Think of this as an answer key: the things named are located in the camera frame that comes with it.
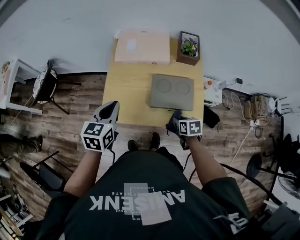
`gray box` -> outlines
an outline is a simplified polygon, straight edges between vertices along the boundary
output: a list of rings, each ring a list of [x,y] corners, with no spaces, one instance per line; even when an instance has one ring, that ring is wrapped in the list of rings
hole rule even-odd
[[[153,75],[150,107],[192,111],[194,80],[169,75]]]

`white cube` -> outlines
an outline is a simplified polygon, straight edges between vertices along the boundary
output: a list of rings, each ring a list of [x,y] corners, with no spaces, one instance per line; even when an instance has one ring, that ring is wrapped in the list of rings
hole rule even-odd
[[[179,120],[179,134],[183,136],[202,135],[202,122],[200,119]]]
[[[84,122],[80,136],[85,149],[103,152],[114,141],[113,125]]]

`black t-shirt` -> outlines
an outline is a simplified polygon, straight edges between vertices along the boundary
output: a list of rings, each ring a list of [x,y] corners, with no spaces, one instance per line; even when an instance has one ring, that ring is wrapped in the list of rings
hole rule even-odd
[[[86,196],[53,198],[37,239],[232,239],[249,217],[235,179],[200,190],[166,157],[135,151]]]

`pants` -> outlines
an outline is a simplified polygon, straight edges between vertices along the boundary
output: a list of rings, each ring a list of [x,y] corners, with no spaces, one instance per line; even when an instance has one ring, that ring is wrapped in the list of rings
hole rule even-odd
[[[9,158],[14,153],[27,154],[41,151],[40,140],[37,137],[19,140],[11,135],[0,135],[0,159]]]
[[[177,167],[179,167],[181,169],[181,171],[183,171],[183,167],[180,164],[180,162],[178,161],[178,159],[173,154],[169,153],[167,148],[161,147],[161,148],[157,149],[156,152],[163,155],[163,156],[165,156],[173,164],[175,164]]]

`brown wooden box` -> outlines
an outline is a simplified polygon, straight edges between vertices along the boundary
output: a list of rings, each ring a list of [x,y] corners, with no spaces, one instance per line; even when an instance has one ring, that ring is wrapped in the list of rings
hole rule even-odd
[[[192,36],[195,36],[195,37],[198,38],[198,56],[197,57],[191,57],[191,56],[185,55],[181,52],[182,34],[183,33],[186,33],[186,34],[189,34],[189,35],[192,35]],[[196,35],[196,34],[189,33],[189,32],[181,31],[180,34],[179,34],[179,38],[178,38],[176,61],[195,66],[199,60],[200,60],[200,39],[199,39],[199,36]]]

